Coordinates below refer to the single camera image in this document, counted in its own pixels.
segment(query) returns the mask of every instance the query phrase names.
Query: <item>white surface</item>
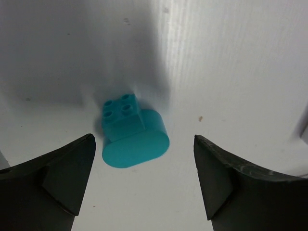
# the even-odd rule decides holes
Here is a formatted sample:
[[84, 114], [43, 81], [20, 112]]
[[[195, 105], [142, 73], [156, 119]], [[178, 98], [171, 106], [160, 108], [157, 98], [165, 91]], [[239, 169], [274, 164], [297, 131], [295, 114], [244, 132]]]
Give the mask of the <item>white surface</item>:
[[[210, 231], [194, 134], [263, 167], [308, 172], [307, 9], [304, 0], [1, 0], [0, 149], [13, 166], [95, 135], [74, 231]], [[171, 147], [115, 169], [101, 158], [100, 105], [128, 89], [162, 114]]]

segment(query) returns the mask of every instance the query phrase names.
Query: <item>white backdrop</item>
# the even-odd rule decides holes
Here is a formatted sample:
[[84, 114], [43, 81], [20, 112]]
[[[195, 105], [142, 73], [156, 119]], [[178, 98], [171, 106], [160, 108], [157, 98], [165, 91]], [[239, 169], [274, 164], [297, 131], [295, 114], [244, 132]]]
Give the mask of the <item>white backdrop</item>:
[[[307, 10], [305, 0], [0, 0], [0, 150], [12, 166], [93, 133], [74, 231], [211, 231], [194, 134], [308, 173]], [[161, 113], [171, 146], [116, 169], [101, 157], [101, 105], [132, 91]]]

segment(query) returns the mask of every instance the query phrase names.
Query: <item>turquoise duplo brick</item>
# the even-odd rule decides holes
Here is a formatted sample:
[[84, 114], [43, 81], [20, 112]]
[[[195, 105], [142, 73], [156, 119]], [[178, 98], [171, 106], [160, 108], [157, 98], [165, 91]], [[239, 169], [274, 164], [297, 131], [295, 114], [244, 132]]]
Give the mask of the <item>turquoise duplo brick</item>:
[[113, 167], [131, 167], [158, 158], [169, 147], [160, 114], [141, 109], [135, 95], [107, 101], [103, 107], [102, 127], [105, 134], [103, 160]]
[[103, 106], [102, 128], [111, 142], [145, 130], [141, 109], [135, 95], [108, 100]]

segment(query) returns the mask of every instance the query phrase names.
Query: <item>dark speck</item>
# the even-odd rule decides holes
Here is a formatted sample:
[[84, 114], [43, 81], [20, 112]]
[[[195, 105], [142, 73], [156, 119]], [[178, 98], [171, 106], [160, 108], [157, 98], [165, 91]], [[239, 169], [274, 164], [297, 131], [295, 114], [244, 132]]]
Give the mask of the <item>dark speck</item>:
[[130, 25], [130, 22], [129, 22], [129, 19], [128, 18], [125, 18], [125, 19], [123, 19], [123, 21], [124, 21], [124, 23], [126, 24], [126, 25]]

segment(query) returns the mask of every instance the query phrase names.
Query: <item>white table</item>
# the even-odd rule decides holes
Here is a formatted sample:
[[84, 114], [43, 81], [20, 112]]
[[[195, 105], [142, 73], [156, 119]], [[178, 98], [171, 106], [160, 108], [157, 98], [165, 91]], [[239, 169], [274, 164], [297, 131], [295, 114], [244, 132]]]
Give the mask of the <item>white table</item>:
[[[93, 133], [74, 231], [211, 231], [194, 134], [255, 164], [308, 173], [308, 2], [0, 1], [0, 150], [17, 165]], [[153, 161], [101, 157], [101, 105], [134, 91], [171, 140]]]

